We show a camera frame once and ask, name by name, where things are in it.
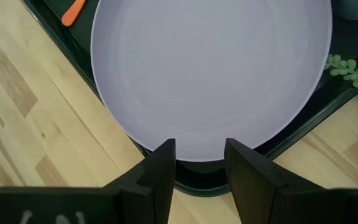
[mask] orange object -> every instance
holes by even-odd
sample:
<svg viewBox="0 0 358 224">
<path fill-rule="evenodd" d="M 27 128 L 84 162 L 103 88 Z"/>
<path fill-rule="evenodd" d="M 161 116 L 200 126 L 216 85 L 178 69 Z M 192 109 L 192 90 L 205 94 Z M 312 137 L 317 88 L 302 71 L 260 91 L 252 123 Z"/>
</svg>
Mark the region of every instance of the orange object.
<svg viewBox="0 0 358 224">
<path fill-rule="evenodd" d="M 75 0 L 75 2 L 71 5 L 71 7 L 67 10 L 67 12 L 62 17 L 62 23 L 64 26 L 73 25 L 75 19 L 81 12 L 82 7 L 85 4 L 85 0 Z"/>
</svg>

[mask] plate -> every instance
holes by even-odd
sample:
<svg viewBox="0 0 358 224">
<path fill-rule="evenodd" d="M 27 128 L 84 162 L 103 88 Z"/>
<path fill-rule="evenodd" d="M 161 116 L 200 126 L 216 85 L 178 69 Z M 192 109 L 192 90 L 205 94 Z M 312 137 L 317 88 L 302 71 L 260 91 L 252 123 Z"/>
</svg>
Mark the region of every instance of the plate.
<svg viewBox="0 0 358 224">
<path fill-rule="evenodd" d="M 91 58 L 103 103 L 150 150 L 224 158 L 255 148 L 308 101 L 332 31 L 327 0 L 100 0 Z"/>
</svg>

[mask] black surface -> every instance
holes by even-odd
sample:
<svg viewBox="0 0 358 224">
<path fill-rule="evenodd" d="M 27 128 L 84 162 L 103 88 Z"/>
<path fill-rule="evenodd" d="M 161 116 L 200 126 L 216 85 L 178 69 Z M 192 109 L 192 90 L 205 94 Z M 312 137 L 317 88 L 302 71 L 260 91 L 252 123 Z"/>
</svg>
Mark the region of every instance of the black surface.
<svg viewBox="0 0 358 224">
<path fill-rule="evenodd" d="M 224 155 L 242 223 L 358 223 L 358 190 L 326 190 L 235 139 Z"/>
<path fill-rule="evenodd" d="M 169 139 L 153 154 L 103 188 L 1 187 L 0 224 L 57 223 L 64 215 L 70 223 L 168 223 L 175 182 L 175 140 Z"/>
<path fill-rule="evenodd" d="M 91 69 L 90 37 L 98 0 L 87 0 L 83 12 L 71 28 L 63 27 L 59 18 L 72 0 L 24 0 L 24 3 L 97 94 Z M 330 52 L 341 54 L 345 59 L 356 58 L 358 62 L 358 21 L 334 17 Z M 299 115 L 283 131 L 255 150 L 270 159 L 276 158 L 356 94 L 358 89 L 353 89 L 341 77 L 333 78 L 324 73 L 315 93 Z M 136 146 L 144 156 L 150 153 L 141 145 Z M 176 188 L 202 197 L 229 192 L 223 164 L 223 161 L 178 161 Z"/>
</svg>

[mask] green plant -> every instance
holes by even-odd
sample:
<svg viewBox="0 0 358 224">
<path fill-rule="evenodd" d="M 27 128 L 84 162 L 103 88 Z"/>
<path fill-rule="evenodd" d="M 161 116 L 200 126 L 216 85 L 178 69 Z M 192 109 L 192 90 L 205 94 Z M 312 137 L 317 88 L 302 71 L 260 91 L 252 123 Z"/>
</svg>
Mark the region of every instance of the green plant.
<svg viewBox="0 0 358 224">
<path fill-rule="evenodd" d="M 353 86 L 358 88 L 358 68 L 357 62 L 353 59 L 341 60 L 340 55 L 328 55 L 325 70 L 330 69 L 332 76 L 343 76 L 344 80 L 353 81 Z"/>
</svg>

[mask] wooden floor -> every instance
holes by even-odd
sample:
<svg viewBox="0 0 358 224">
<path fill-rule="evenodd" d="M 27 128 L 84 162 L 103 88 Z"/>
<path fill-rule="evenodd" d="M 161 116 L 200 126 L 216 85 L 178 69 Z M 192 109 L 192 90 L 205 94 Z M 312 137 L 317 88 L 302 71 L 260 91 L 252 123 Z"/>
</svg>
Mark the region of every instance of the wooden floor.
<svg viewBox="0 0 358 224">
<path fill-rule="evenodd" d="M 103 186 L 142 155 L 19 0 L 0 0 L 0 186 Z M 358 188 L 358 97 L 276 162 Z M 174 192 L 170 223 L 239 223 L 231 194 Z"/>
</svg>

